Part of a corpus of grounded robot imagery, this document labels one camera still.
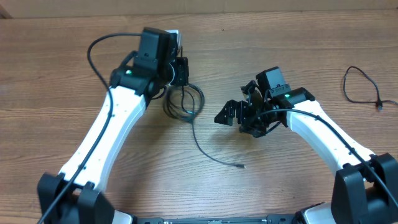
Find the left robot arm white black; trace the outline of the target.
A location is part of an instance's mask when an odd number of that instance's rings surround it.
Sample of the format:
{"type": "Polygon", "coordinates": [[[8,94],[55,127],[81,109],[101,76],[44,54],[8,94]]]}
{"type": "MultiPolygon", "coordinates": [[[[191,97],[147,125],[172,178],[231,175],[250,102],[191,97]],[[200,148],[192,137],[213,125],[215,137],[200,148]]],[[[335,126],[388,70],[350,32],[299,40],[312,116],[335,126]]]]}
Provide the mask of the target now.
{"type": "Polygon", "coordinates": [[[132,127],[159,91],[188,79],[179,30],[146,27],[130,52],[104,82],[106,97],[93,125],[57,175],[38,183],[39,223],[137,223],[104,195],[114,162],[132,127]]]}

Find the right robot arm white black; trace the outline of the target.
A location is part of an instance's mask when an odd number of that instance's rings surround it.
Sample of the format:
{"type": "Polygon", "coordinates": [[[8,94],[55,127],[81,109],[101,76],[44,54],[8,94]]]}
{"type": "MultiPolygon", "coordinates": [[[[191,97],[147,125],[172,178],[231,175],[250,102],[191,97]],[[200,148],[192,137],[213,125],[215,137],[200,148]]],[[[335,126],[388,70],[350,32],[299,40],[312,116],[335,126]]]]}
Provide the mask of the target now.
{"type": "Polygon", "coordinates": [[[268,215],[266,223],[395,223],[397,161],[377,155],[347,135],[305,88],[291,89],[279,67],[264,70],[241,87],[243,101],[227,101],[219,124],[237,121],[255,138],[283,124],[304,139],[335,177],[331,202],[293,215],[268,215]]]}

